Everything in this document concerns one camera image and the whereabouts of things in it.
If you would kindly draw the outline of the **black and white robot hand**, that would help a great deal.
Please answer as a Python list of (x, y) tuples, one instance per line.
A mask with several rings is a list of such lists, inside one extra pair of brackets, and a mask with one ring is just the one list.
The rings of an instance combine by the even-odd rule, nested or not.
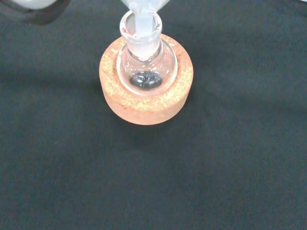
[(70, 4), (70, 0), (12, 0), (11, 16), (24, 23), (45, 25), (55, 21)]

